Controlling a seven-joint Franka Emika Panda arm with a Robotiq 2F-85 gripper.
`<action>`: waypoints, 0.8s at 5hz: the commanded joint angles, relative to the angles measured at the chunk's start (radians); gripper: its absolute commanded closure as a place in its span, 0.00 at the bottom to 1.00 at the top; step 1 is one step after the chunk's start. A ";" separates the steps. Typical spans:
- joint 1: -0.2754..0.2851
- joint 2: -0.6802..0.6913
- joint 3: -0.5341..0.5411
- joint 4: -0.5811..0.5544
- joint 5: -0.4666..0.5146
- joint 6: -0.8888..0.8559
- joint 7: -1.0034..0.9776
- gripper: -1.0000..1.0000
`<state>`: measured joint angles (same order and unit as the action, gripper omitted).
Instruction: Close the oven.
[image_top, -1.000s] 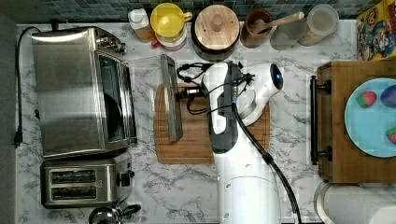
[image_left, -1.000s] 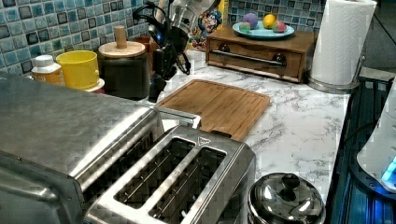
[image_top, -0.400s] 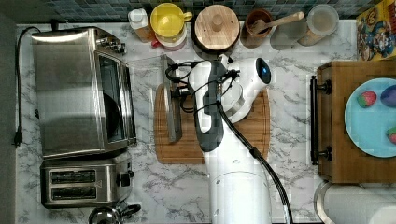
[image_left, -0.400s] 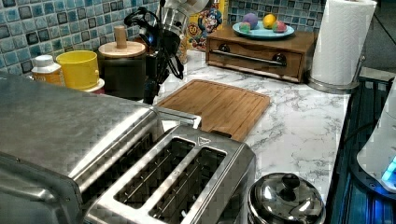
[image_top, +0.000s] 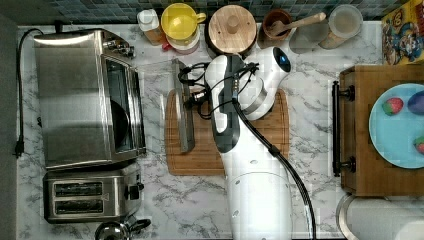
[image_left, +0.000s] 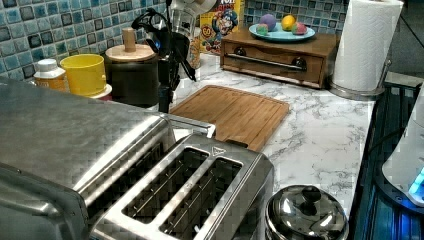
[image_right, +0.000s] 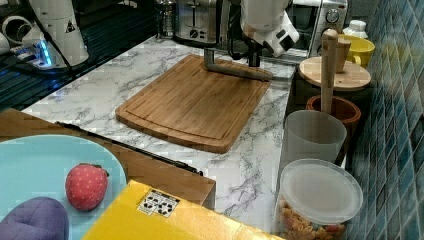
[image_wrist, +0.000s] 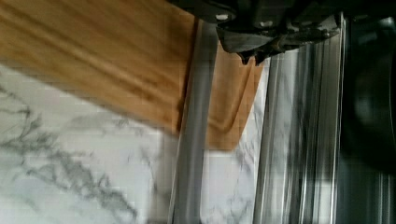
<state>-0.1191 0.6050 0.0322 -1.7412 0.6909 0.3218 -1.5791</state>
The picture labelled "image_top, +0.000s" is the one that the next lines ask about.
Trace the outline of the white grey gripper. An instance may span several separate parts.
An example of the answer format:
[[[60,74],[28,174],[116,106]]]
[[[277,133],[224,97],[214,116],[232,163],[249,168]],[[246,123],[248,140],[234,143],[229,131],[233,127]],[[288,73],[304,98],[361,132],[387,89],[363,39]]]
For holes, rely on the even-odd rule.
[[[209,85],[212,103],[212,131],[220,153],[232,150],[240,137],[238,114],[232,103],[235,74],[244,67],[237,55],[216,57],[207,67],[205,82]]]

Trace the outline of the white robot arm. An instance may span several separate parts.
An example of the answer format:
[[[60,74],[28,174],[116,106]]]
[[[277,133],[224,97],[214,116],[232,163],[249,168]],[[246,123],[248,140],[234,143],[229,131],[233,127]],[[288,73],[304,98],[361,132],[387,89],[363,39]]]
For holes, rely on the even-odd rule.
[[[285,52],[268,47],[243,59],[216,57],[207,67],[211,124],[224,165],[234,240],[290,240],[292,204],[287,170],[237,114],[250,121],[273,107],[281,81],[291,70]]]

